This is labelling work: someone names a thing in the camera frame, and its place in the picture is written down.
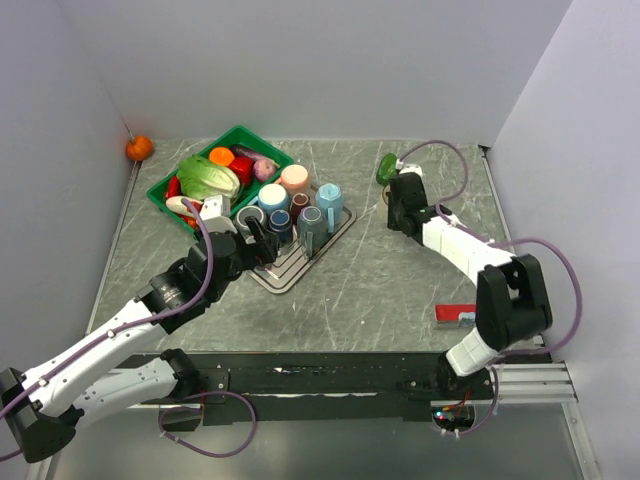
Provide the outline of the grey blue faceted mug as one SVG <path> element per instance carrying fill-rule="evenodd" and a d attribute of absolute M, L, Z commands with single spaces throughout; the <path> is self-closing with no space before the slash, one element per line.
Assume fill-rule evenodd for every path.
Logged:
<path fill-rule="evenodd" d="M 296 229 L 298 241 L 308 259 L 318 254 L 329 239 L 327 219 L 315 206 L 307 206 L 301 210 Z"/>

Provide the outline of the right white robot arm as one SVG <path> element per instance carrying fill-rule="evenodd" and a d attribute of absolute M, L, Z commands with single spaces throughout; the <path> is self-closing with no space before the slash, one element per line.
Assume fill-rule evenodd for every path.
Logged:
<path fill-rule="evenodd" d="M 437 387 L 444 396 L 461 397 L 472 375 L 515 343 L 552 326 L 539 261 L 463 231 L 456 216 L 428 203 L 418 174 L 401 173 L 390 180 L 387 227 L 440 254 L 476 287 L 475 326 L 438 361 Z"/>

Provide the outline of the cream mug black handle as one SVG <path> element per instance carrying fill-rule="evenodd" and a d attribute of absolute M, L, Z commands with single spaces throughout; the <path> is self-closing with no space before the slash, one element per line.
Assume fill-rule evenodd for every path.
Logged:
<path fill-rule="evenodd" d="M 382 218 L 387 218 L 389 199 L 390 199 L 390 185 L 386 185 L 381 192 L 381 200 L 377 207 L 378 214 Z"/>

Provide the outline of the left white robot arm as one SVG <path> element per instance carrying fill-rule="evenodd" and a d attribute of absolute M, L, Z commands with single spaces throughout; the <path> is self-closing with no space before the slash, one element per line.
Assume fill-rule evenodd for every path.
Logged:
<path fill-rule="evenodd" d="M 62 450 L 76 431 L 133 404 L 197 392 L 199 373 L 180 349 L 135 369 L 112 369 L 146 344 L 203 315 L 243 271 L 273 263 L 279 240 L 250 218 L 252 241 L 236 231 L 201 233 L 187 256 L 153 277 L 109 321 L 56 357 L 1 374 L 1 416 L 28 463 Z"/>

